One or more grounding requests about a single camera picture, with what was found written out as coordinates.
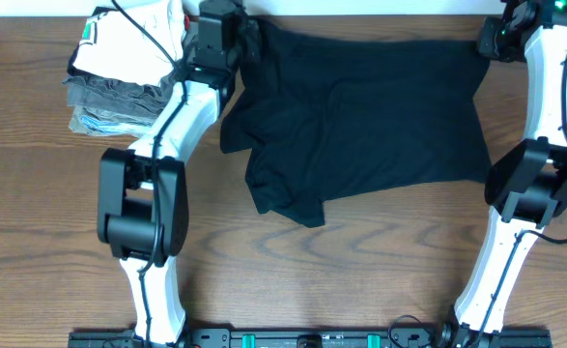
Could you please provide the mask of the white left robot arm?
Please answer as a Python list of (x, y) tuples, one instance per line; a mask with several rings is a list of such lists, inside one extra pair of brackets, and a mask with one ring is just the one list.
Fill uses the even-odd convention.
[(86, 346), (185, 346), (177, 271), (189, 220), (185, 165), (233, 94), (240, 65), (259, 60), (261, 50), (260, 26), (243, 12), (201, 16), (153, 126), (128, 149), (103, 153), (97, 232), (128, 277), (137, 320), (131, 330), (94, 334)]

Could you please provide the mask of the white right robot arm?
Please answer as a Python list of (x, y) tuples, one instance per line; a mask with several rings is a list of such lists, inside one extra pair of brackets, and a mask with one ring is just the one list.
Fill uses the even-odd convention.
[(504, 311), (535, 242), (567, 208), (567, 1), (508, 1), (485, 19), (477, 52), (527, 66), (522, 141), (491, 168), (487, 234), (468, 284), (433, 333), (433, 347), (550, 347), (549, 330), (507, 327)]

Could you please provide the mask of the black t-shirt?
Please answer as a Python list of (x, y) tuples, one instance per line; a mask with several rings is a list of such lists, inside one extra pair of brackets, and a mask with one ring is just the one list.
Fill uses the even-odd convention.
[(491, 168), (474, 95), (490, 63), (470, 41), (340, 41), (261, 20), (261, 59), (220, 148), (248, 151), (257, 211), (306, 227), (329, 200), (425, 183), (483, 182)]

